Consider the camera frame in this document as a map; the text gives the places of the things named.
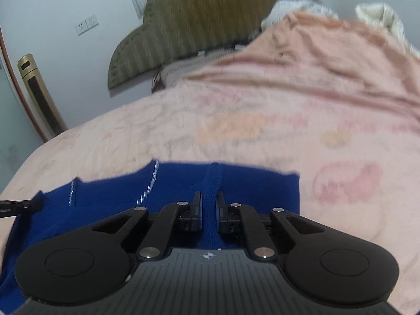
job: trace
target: green headboard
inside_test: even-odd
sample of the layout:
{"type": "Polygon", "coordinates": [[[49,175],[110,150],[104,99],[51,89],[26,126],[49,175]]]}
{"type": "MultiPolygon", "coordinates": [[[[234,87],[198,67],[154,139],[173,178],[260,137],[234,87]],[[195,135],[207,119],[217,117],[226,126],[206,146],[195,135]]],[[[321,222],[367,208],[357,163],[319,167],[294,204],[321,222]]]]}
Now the green headboard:
{"type": "Polygon", "coordinates": [[[247,39],[276,1],[148,0],[143,25],[112,55],[108,88],[188,54],[247,39]]]}

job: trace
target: blue cloth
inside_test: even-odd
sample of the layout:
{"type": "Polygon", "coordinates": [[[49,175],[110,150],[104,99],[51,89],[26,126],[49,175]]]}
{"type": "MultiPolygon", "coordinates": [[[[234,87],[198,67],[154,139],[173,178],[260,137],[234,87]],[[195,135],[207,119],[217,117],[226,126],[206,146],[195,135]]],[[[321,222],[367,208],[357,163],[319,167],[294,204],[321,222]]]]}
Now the blue cloth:
{"type": "MultiPolygon", "coordinates": [[[[155,161],[136,173],[84,183],[79,179],[48,193],[41,212],[20,215],[13,225],[0,275],[0,309],[6,314],[24,302],[14,277],[18,256],[29,246],[55,235],[91,224],[136,206],[150,184],[155,161]]],[[[141,204],[158,212],[169,203],[192,201],[196,191],[203,197],[203,230],[198,248],[227,247],[216,230],[216,196],[222,191],[226,203],[240,202],[259,213],[282,207],[299,213],[299,176],[251,167],[213,164],[162,163],[155,185],[141,204]]]]}

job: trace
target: bed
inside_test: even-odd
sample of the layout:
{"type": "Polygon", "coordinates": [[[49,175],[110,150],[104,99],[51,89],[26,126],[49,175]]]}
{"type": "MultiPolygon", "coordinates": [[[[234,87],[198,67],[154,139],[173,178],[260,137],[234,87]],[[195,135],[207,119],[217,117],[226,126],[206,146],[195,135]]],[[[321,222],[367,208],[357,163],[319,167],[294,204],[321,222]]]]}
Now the bed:
{"type": "MultiPolygon", "coordinates": [[[[420,309],[420,62],[357,22],[289,14],[245,50],[38,148],[0,199],[161,161],[300,174],[301,214],[400,266],[390,303],[420,309]]],[[[5,243],[13,219],[1,219],[5,243]]]]}

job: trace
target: glass door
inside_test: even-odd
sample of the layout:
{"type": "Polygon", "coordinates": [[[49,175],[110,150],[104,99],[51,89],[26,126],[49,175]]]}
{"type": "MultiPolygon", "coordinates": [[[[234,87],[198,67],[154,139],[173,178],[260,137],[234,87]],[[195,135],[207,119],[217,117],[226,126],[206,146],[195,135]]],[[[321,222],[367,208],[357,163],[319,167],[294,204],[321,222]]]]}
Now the glass door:
{"type": "Polygon", "coordinates": [[[42,143],[16,99],[0,63],[0,193],[42,143]]]}

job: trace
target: electrical outlet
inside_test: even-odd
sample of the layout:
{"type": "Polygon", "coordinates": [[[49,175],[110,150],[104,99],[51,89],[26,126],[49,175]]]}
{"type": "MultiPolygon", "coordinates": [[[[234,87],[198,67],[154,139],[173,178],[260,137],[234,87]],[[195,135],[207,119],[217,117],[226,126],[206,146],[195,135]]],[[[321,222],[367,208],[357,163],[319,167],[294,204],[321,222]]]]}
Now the electrical outlet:
{"type": "Polygon", "coordinates": [[[78,35],[81,35],[89,29],[89,27],[87,27],[86,20],[79,22],[75,27],[78,35]]]}
{"type": "Polygon", "coordinates": [[[87,18],[85,21],[86,21],[87,27],[89,29],[99,25],[98,18],[96,17],[95,14],[93,14],[91,17],[87,18]]]}

